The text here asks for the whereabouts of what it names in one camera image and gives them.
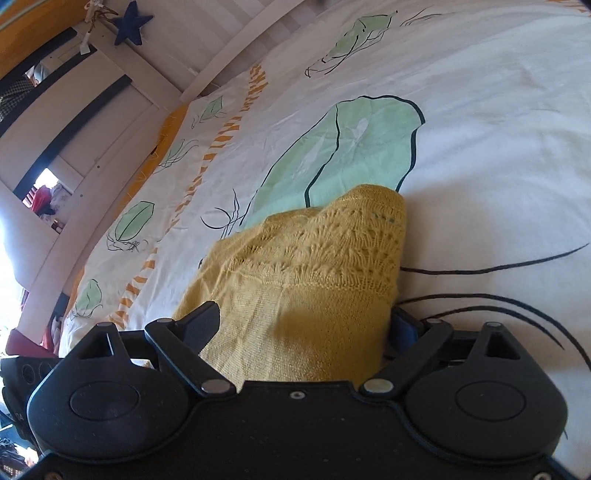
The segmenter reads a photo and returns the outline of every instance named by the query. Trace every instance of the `metal rivet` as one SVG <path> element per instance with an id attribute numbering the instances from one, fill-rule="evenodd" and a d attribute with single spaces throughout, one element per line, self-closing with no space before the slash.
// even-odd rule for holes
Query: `metal rivet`
<path id="1" fill-rule="evenodd" d="M 205 393 L 209 394 L 222 394 L 227 393 L 232 388 L 232 385 L 229 381 L 223 380 L 221 378 L 214 378 L 212 380 L 206 380 L 201 384 L 201 389 Z"/>
<path id="2" fill-rule="evenodd" d="M 299 390 L 296 390 L 295 392 L 290 393 L 290 398 L 292 398 L 293 400 L 302 400 L 305 397 L 306 397 L 306 394 L 304 392 L 299 391 Z"/>
<path id="3" fill-rule="evenodd" d="M 394 384 L 385 378 L 372 378 L 363 384 L 368 393 L 388 393 L 394 389 Z"/>

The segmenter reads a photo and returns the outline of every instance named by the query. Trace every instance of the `blue star ornament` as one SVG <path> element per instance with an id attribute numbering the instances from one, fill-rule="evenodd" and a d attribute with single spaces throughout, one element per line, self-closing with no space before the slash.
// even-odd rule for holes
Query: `blue star ornament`
<path id="1" fill-rule="evenodd" d="M 153 18 L 153 15 L 139 16 L 138 3 L 135 0 L 130 2 L 123 17 L 112 20 L 118 30 L 115 45 L 121 45 L 126 38 L 130 39 L 135 45 L 141 45 L 142 35 L 139 29 Z"/>

